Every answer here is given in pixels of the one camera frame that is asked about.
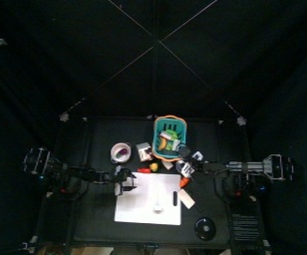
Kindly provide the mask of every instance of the yellow object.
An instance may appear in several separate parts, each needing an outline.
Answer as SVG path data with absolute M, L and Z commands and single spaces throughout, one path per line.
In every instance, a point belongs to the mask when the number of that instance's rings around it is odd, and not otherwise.
M 157 163 L 152 163 L 151 164 L 151 170 L 152 171 L 157 171 L 159 170 L 159 164 Z
M 167 139 L 164 137 L 160 138 L 159 150 L 165 149 L 167 147 Z

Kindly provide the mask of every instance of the black table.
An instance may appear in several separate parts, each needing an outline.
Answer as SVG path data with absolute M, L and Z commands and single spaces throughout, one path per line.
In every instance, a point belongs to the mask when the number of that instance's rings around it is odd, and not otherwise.
M 249 160 L 245 130 L 236 121 L 187 120 L 187 144 L 209 161 Z M 124 164 L 130 170 L 148 166 L 140 162 L 136 145 L 153 142 L 155 121 L 146 119 L 88 118 L 64 124 L 56 147 L 56 156 L 69 165 L 88 164 L 112 171 L 110 150 L 116 143 L 129 142 L 133 155 Z M 160 173 L 177 173 L 161 169 Z M 213 175 L 196 172 L 187 190 L 196 201 L 187 209 L 181 205 L 181 225 L 157 225 L 116 222 L 113 185 L 90 184 L 85 195 L 74 203 L 46 198 L 41 226 L 42 240 L 66 242 L 72 246 L 179 246 L 225 249 L 229 247 L 228 214 L 224 202 L 215 195 Z M 216 225 L 216 236 L 203 241 L 195 235 L 195 222 L 209 217 Z

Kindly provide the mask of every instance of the black round object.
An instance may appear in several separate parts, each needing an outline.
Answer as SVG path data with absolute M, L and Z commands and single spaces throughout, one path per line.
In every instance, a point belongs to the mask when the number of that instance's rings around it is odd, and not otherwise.
M 213 238 L 216 234 L 216 226 L 209 218 L 204 217 L 196 221 L 195 233 L 203 241 L 208 241 Z

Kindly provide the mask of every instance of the black enclosure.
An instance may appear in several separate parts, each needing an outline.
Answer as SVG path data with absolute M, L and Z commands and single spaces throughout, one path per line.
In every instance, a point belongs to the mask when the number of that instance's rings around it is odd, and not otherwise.
M 0 252 L 19 254 L 37 232 L 30 147 L 110 167 L 100 143 L 128 127 L 134 143 L 151 139 L 165 115 L 188 120 L 212 160 L 295 158 L 295 181 L 274 184 L 260 203 L 276 254 L 307 254 L 307 1 L 291 0 L 0 0 Z M 73 234 L 65 206 L 62 233 L 44 229 L 60 241 Z M 82 228 L 77 240 L 94 242 Z

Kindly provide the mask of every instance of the black curtain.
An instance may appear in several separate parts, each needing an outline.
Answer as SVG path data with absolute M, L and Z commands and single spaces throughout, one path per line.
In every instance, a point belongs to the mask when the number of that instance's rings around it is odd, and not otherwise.
M 249 137 L 255 159 L 295 158 L 295 180 L 272 185 L 263 207 L 275 247 L 307 254 L 307 59 L 249 120 Z
M 17 59 L 0 47 L 0 251 L 22 247 L 34 234 L 41 193 L 22 161 L 30 147 L 53 147 L 60 123 Z

